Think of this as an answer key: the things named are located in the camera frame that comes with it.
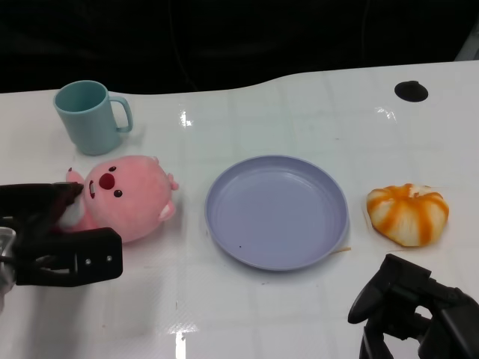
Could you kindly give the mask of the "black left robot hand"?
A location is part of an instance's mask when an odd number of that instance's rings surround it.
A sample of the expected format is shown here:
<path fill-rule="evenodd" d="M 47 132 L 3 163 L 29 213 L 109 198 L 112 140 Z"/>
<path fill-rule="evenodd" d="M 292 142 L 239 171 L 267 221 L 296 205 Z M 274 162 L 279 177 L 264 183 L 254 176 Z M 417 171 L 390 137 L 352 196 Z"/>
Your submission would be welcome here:
<path fill-rule="evenodd" d="M 113 229 L 57 227 L 82 189 L 72 182 L 1 187 L 1 287 L 75 287 L 122 275 L 122 243 Z"/>

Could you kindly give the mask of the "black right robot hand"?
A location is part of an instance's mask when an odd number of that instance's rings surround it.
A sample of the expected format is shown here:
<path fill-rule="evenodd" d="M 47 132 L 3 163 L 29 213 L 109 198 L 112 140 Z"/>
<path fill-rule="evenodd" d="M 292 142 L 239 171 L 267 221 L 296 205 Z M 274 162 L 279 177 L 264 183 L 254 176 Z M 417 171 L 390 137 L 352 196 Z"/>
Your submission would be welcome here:
<path fill-rule="evenodd" d="M 348 322 L 365 323 L 360 358 L 391 358 L 385 335 L 417 340 L 420 358 L 478 357 L 478 303 L 393 254 L 354 301 Z"/>

